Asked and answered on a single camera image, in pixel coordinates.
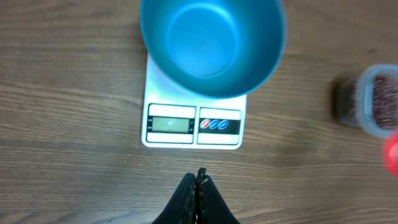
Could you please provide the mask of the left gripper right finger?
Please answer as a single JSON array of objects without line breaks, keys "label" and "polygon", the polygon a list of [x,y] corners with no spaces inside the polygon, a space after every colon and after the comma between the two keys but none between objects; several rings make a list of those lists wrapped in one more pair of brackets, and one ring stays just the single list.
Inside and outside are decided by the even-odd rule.
[{"label": "left gripper right finger", "polygon": [[204,167],[198,170],[195,181],[197,223],[240,224],[232,214],[212,178]]}]

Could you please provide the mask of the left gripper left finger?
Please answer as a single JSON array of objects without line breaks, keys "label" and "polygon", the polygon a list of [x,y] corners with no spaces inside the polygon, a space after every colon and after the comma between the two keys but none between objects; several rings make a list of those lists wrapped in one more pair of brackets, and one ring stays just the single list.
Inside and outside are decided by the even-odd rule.
[{"label": "left gripper left finger", "polygon": [[195,209],[195,175],[187,173],[152,224],[194,224],[197,219]]}]

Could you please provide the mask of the red scoop blue handle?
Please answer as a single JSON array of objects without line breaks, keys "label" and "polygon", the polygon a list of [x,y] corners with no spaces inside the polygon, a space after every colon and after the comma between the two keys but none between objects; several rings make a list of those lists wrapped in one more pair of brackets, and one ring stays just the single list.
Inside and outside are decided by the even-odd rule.
[{"label": "red scoop blue handle", "polygon": [[386,169],[394,176],[398,174],[398,154],[397,154],[398,135],[397,131],[394,131],[390,137],[388,137],[383,145],[382,157]]}]

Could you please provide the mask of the white kitchen scale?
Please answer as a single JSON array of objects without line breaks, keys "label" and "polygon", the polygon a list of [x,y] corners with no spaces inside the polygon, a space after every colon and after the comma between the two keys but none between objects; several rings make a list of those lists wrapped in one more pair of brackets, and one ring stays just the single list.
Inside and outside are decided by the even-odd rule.
[{"label": "white kitchen scale", "polygon": [[147,59],[141,141],[147,147],[235,150],[247,97],[204,98],[176,85]]}]

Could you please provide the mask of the blue bowl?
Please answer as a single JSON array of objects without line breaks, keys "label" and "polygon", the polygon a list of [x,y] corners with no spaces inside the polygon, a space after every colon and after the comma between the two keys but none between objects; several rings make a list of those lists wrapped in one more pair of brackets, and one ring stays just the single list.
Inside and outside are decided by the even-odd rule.
[{"label": "blue bowl", "polygon": [[157,67],[207,98],[234,98],[263,85],[287,35],[279,0],[143,0],[140,23]]}]

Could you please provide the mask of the clear plastic container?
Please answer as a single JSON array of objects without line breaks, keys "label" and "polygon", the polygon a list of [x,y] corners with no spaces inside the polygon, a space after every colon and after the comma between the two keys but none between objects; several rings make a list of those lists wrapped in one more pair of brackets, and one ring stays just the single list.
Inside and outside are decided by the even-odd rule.
[{"label": "clear plastic container", "polygon": [[388,138],[396,129],[382,129],[373,118],[373,83],[378,75],[397,79],[397,65],[372,65],[359,77],[337,84],[334,112],[335,118],[343,124],[360,128],[373,136]]}]

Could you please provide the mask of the red beans in container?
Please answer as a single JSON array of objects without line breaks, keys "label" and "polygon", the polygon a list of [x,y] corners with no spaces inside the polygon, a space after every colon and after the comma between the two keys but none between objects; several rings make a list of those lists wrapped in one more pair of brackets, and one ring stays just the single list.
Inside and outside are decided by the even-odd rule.
[{"label": "red beans in container", "polygon": [[378,75],[373,83],[373,118],[382,129],[397,129],[397,79]]}]

